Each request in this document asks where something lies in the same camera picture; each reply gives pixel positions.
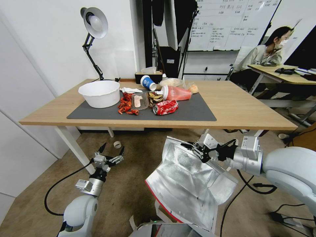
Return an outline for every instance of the crushed soda can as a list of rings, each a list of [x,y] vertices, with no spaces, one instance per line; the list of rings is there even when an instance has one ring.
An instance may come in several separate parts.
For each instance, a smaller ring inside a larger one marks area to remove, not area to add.
[[[152,110],[156,115],[172,114],[179,108],[177,101],[165,100],[153,106]]]

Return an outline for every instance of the black lamp arm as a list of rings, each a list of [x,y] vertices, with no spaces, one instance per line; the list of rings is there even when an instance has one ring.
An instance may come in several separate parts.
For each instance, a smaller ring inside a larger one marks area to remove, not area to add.
[[[93,61],[93,59],[92,59],[92,57],[91,57],[91,55],[90,55],[90,53],[89,53],[89,49],[90,49],[90,47],[92,46],[93,40],[94,40],[94,37],[91,36],[91,35],[88,33],[87,38],[86,38],[86,41],[85,41],[85,43],[84,43],[84,45],[83,45],[82,47],[83,47],[83,50],[84,50],[84,51],[86,52],[86,54],[88,55],[90,61],[92,62],[92,65],[93,65],[93,67],[95,68],[96,72],[99,74],[100,81],[102,81],[102,80],[104,79],[104,77],[103,77],[103,72],[102,72],[102,70],[98,67],[98,65],[95,64],[95,62]]]

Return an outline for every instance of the banana peel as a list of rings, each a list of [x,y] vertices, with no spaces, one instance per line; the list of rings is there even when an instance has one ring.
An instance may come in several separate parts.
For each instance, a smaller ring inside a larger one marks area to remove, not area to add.
[[[163,95],[156,95],[153,92],[148,92],[149,106],[152,107],[154,103],[161,102]]]

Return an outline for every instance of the tape roll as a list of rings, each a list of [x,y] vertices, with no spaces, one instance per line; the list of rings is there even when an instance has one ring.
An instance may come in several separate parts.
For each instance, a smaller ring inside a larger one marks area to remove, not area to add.
[[[113,143],[113,146],[116,148],[116,149],[119,149],[122,147],[122,144],[119,142],[119,141],[116,141]]]

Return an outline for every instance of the desk lamp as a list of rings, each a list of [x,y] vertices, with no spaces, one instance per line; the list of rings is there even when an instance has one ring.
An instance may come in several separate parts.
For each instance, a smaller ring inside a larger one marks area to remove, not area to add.
[[[88,31],[88,35],[86,38],[86,41],[84,43],[83,50],[86,52],[88,55],[90,61],[92,62],[93,67],[99,74],[100,80],[103,80],[103,72],[102,70],[98,67],[98,65],[95,64],[93,61],[89,49],[92,46],[92,42],[95,38],[97,39],[102,39],[108,32],[108,21],[103,14],[103,12],[95,7],[91,8],[81,8],[80,14],[83,18],[83,21],[85,23],[86,29]]]

